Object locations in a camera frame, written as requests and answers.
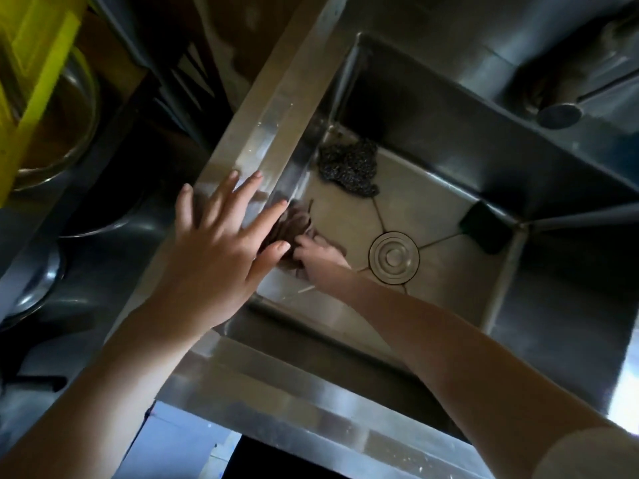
drain cover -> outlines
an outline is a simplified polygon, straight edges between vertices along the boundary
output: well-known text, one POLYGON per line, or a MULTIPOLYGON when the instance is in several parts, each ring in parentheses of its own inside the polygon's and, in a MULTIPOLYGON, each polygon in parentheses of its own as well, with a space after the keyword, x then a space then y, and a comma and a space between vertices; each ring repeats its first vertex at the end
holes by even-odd
POLYGON ((419 268, 419 250, 412 239, 399 232, 388 232, 375 239, 368 252, 375 277, 386 284, 404 284, 419 268))

stainless steel sink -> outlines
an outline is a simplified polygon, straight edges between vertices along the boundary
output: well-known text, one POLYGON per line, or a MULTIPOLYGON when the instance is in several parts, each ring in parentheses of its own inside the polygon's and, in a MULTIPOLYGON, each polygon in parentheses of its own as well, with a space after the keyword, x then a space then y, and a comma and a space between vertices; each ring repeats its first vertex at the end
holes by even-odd
MULTIPOLYGON (((564 227, 636 202, 637 188, 576 144, 592 134, 553 139, 510 114, 499 94, 515 68, 481 44, 443 47, 443 33, 415 0, 305 0, 197 189, 213 191, 233 167, 261 169, 246 223, 282 197, 313 201, 318 229, 358 272, 458 313, 607 413, 628 393, 620 371, 639 346, 639 228, 564 227), (318 147, 362 137, 379 144, 374 199, 315 169, 318 147), (460 233, 476 201, 515 230, 499 255, 460 233), (377 268, 387 256, 371 247, 385 234, 419 258, 410 280, 377 268)), ((490 477, 361 316, 279 269, 159 398, 349 477, 490 477)))

faucet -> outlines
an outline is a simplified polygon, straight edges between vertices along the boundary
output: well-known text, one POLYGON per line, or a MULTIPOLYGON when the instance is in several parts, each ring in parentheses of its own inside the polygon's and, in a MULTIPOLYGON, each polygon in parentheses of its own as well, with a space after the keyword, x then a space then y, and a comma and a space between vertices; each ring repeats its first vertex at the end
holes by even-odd
POLYGON ((565 129, 573 126, 584 115, 583 104, 593 101, 612 90, 639 82, 639 69, 591 89, 592 80, 630 60, 631 50, 639 34, 639 9, 629 15, 606 23, 590 41, 551 64, 550 71, 528 84, 526 99, 536 113, 539 126, 547 129, 565 129))

forearm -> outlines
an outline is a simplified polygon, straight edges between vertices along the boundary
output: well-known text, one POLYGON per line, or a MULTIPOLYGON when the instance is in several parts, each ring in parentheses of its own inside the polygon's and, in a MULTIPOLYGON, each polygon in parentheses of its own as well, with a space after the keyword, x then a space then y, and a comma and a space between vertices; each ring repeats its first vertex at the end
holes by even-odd
POLYGON ((347 269, 330 272, 325 291, 371 323, 499 478, 530 477, 563 436, 611 425, 458 316, 347 269))
POLYGON ((145 332, 134 312, 98 358, 0 462, 0 476, 110 478, 158 390, 192 343, 145 332))

green sponge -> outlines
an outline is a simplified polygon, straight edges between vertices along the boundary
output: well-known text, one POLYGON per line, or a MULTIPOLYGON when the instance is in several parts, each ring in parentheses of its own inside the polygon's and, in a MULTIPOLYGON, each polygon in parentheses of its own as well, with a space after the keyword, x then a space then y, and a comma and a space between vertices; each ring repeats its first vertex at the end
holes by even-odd
POLYGON ((513 230, 482 202, 468 210, 459 222, 459 228, 490 255, 500 253, 513 238, 513 230))

